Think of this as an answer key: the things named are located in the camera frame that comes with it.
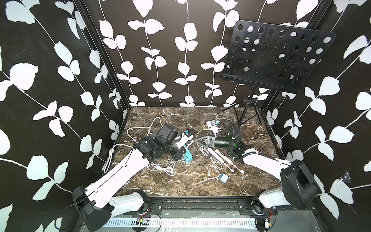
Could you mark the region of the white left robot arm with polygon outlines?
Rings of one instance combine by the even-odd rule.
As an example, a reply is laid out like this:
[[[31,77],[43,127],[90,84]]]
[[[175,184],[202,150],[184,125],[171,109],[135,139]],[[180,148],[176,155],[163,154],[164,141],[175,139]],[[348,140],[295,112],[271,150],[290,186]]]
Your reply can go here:
[[[72,192],[73,205],[90,232],[103,227],[111,218],[127,212],[146,212],[148,196],[141,190],[116,197],[115,194],[139,171],[167,152],[175,158],[186,153],[188,138],[168,141],[161,136],[147,136],[137,141],[125,159],[88,187]]]

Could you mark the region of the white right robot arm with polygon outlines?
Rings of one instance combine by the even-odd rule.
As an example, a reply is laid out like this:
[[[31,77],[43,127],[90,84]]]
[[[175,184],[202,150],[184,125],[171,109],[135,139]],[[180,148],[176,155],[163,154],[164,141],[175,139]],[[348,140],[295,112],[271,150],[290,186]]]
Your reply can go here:
[[[306,209],[320,193],[320,186],[303,161],[287,161],[263,154],[243,143],[240,135],[226,131],[223,136],[210,134],[196,138],[195,143],[221,159],[224,155],[217,149],[225,148],[229,161],[256,167],[281,182],[281,187],[263,190],[252,198],[247,209],[256,215],[271,212],[277,206]]]

